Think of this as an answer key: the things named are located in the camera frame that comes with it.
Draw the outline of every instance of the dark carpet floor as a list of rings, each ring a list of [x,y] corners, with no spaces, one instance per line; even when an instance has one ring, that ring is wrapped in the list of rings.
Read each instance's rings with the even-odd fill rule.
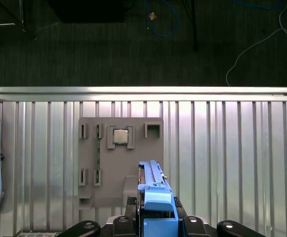
[[[160,38],[148,29],[143,0],[124,23],[56,24],[46,0],[25,0],[26,22],[37,40],[14,27],[0,28],[0,86],[226,86],[237,56],[279,28],[279,10],[245,8],[233,0],[196,0],[198,52],[181,0],[169,1],[178,31]],[[2,1],[17,12],[17,0]],[[277,0],[246,0],[271,6]],[[149,0],[155,27],[170,31],[175,17],[161,0]],[[5,22],[0,14],[0,22]],[[287,28],[287,11],[283,15]],[[234,86],[287,86],[287,35],[280,31],[245,53],[229,75]]]

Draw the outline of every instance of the screw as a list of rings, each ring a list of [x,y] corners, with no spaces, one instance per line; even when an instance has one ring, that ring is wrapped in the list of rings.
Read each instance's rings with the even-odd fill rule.
[[[127,219],[127,218],[125,218],[125,217],[121,217],[121,218],[119,218],[119,221],[120,221],[120,222],[127,222],[127,221],[128,221],[128,219]]]
[[[233,225],[229,222],[225,222],[225,223],[223,223],[223,225],[229,229],[231,229],[233,227]]]
[[[94,228],[94,225],[93,225],[92,223],[86,223],[86,224],[84,225],[84,228],[85,228],[85,229],[92,229],[92,228]]]
[[[193,223],[197,222],[197,218],[194,216],[189,217],[188,220]]]

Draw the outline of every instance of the metal leg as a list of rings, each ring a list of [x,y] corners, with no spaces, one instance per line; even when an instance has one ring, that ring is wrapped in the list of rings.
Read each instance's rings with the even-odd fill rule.
[[[14,25],[17,28],[19,28],[26,35],[26,37],[31,38],[31,39],[36,39],[35,34],[28,31],[25,27],[23,0],[19,0],[19,11],[20,11],[20,20],[0,2],[0,12],[5,13],[12,21],[12,23],[0,24],[0,26]]]
[[[193,35],[194,35],[194,51],[197,52],[197,23],[196,23],[196,13],[195,13],[195,0],[191,0],[192,6],[192,21],[193,21]]]

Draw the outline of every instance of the corrugated metal wall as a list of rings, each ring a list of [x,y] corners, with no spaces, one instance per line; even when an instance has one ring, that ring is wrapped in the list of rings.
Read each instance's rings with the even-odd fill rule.
[[[122,213],[78,212],[82,116],[162,117],[163,170],[189,214],[287,236],[287,102],[1,102],[0,116],[0,237]]]

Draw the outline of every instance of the blue cable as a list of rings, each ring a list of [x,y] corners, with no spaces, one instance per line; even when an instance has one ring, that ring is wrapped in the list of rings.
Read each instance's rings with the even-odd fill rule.
[[[164,2],[171,10],[172,12],[174,13],[174,15],[176,16],[176,26],[174,28],[174,30],[172,30],[170,33],[166,34],[166,35],[161,35],[159,32],[157,32],[155,29],[154,29],[154,26],[152,24],[152,20],[149,18],[149,4],[148,4],[148,0],[144,0],[144,3],[145,3],[145,6],[146,6],[146,9],[147,9],[147,18],[148,18],[148,22],[149,22],[149,26],[150,26],[150,29],[153,31],[154,34],[156,34],[157,36],[160,36],[160,37],[168,37],[170,35],[173,35],[177,29],[178,29],[178,26],[179,26],[179,19],[178,19],[178,14],[177,12],[174,10],[174,8],[165,0],[162,0],[162,2]]]
[[[261,5],[255,5],[255,4],[249,4],[249,3],[243,3],[240,2],[238,0],[234,0],[237,4],[241,5],[241,6],[245,6],[245,7],[253,7],[253,8],[260,8],[263,10],[277,10],[279,8],[281,8],[282,4],[283,4],[283,0],[278,0],[278,4],[274,7],[265,7],[265,6],[261,6]]]

